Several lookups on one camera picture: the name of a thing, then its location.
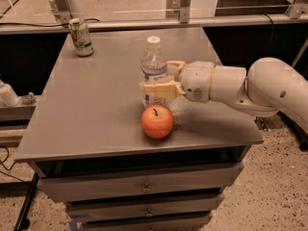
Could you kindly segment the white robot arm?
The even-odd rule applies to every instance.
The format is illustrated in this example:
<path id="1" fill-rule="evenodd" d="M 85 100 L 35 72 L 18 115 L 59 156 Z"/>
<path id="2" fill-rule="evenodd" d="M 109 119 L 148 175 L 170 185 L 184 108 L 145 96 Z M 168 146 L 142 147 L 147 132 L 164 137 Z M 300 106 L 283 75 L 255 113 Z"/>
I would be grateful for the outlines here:
<path id="1" fill-rule="evenodd" d="M 172 62 L 167 76 L 143 81 L 140 89 L 164 99 L 182 95 L 192 102 L 216 101 L 258 117 L 281 112 L 308 133 L 308 81 L 276 58 L 261 58 L 250 68 Z"/>

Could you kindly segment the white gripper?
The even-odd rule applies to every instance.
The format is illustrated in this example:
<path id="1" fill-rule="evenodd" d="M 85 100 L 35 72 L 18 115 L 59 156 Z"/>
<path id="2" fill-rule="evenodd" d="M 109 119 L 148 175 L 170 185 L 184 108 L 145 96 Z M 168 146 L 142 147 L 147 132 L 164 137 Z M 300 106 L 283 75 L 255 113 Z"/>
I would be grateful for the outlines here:
<path id="1" fill-rule="evenodd" d="M 214 68 L 212 62 L 186 65 L 184 61 L 168 61 L 167 74 L 173 76 L 175 81 L 180 80 L 181 84 L 173 80 L 153 84 L 141 82 L 140 89 L 144 94 L 158 98 L 175 99 L 184 95 L 192 102 L 206 103 L 209 101 L 210 77 Z"/>

